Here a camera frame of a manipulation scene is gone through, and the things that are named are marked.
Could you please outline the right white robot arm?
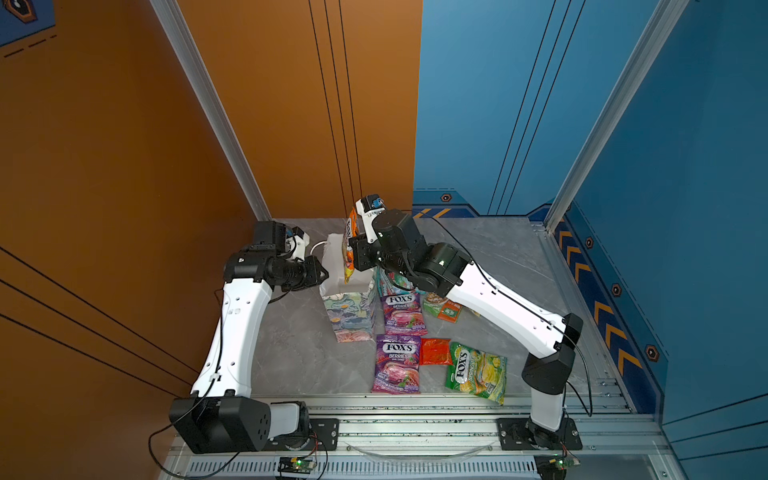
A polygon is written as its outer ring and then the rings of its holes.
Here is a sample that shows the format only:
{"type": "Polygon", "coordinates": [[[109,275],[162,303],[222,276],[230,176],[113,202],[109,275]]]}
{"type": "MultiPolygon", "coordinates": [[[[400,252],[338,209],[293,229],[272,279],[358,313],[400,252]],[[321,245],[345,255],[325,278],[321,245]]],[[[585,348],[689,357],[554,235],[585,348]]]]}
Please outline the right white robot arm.
{"type": "Polygon", "coordinates": [[[526,348],[521,377],[531,389],[527,441],[535,449],[563,447],[564,397],[580,354],[582,319],[550,312],[495,280],[458,240],[428,243],[403,211],[360,200],[356,213],[364,227],[348,241],[356,270],[399,274],[419,291],[476,311],[526,348]]]}

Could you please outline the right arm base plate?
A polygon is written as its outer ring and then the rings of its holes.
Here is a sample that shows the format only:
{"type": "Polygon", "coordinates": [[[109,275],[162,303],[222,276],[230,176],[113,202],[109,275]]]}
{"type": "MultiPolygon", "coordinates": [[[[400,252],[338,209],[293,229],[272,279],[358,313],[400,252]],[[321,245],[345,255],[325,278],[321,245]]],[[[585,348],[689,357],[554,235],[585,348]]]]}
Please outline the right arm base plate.
{"type": "Polygon", "coordinates": [[[499,418],[496,420],[496,427],[503,451],[583,449],[576,423],[569,417],[563,417],[557,431],[549,431],[530,419],[523,418],[499,418]]]}

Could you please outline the orange Fox's candy bag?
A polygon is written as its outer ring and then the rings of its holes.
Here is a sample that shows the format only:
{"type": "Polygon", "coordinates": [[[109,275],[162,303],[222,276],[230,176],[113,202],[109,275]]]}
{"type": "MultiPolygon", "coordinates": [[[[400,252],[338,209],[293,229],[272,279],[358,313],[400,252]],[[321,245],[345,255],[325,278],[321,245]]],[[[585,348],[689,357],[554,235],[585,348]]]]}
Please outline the orange Fox's candy bag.
{"type": "Polygon", "coordinates": [[[359,234],[358,214],[352,209],[345,222],[343,234],[344,283],[348,284],[354,271],[354,249],[350,241],[359,234]]]}

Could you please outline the green Fox's candy bag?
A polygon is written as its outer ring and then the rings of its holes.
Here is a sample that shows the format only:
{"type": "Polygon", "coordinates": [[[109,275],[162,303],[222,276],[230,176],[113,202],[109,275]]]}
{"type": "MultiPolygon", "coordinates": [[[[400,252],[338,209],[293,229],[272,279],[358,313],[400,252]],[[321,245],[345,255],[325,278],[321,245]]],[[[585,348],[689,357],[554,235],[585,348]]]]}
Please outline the green Fox's candy bag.
{"type": "Polygon", "coordinates": [[[504,404],[508,363],[506,357],[459,342],[450,343],[450,354],[452,364],[447,368],[446,388],[498,405],[504,404]]]}

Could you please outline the floral paper gift bag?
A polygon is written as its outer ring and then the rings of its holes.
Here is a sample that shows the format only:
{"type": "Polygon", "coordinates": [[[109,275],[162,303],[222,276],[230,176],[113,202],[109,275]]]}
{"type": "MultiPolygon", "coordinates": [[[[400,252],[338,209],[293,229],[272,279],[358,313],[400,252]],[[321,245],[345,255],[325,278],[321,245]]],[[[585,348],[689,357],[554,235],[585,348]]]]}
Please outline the floral paper gift bag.
{"type": "Polygon", "coordinates": [[[339,343],[374,340],[374,271],[354,270],[345,281],[342,234],[329,234],[322,245],[321,264],[329,277],[319,286],[331,326],[339,343]]]}

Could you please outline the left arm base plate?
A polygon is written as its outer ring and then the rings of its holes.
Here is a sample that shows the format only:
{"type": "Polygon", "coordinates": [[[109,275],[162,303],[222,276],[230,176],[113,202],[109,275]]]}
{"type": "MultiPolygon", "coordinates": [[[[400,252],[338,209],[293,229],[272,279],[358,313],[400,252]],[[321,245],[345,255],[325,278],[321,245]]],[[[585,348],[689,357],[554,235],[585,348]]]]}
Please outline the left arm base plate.
{"type": "Polygon", "coordinates": [[[337,449],[339,440],[340,420],[338,418],[309,419],[306,432],[280,435],[267,441],[264,451],[310,451],[315,443],[320,442],[321,452],[331,452],[337,449]]]}

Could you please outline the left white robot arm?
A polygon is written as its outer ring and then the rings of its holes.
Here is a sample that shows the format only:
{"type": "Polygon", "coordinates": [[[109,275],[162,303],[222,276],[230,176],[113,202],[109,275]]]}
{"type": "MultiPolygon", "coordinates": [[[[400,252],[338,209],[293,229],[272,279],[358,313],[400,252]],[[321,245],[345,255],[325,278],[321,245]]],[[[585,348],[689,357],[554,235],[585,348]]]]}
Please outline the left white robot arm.
{"type": "Polygon", "coordinates": [[[224,269],[220,320],[203,368],[186,398],[172,402],[169,421],[195,454],[262,451],[274,442],[305,446],[311,436],[306,404],[251,397],[252,367],[273,291],[320,285],[328,271],[314,255],[284,258],[242,250],[224,269]]]}

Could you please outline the purple Fox's candy bag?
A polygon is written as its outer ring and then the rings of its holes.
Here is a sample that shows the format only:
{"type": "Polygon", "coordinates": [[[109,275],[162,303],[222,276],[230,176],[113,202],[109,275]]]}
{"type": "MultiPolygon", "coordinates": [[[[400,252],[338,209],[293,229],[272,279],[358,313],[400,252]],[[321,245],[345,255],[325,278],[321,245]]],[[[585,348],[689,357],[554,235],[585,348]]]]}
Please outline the purple Fox's candy bag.
{"type": "Polygon", "coordinates": [[[421,338],[378,335],[372,391],[393,395],[419,394],[421,338]]]}
{"type": "Polygon", "coordinates": [[[426,336],[420,295],[417,292],[382,298],[384,330],[387,335],[426,336]]]}

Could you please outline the red small snack packet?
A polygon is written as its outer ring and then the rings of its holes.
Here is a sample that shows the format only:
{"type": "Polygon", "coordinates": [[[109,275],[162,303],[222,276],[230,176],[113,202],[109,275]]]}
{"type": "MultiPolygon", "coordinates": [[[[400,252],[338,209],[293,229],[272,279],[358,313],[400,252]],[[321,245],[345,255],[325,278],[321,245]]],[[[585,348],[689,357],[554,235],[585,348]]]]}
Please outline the red small snack packet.
{"type": "Polygon", "coordinates": [[[451,341],[441,338],[422,338],[420,348],[420,364],[452,365],[451,341]]]}

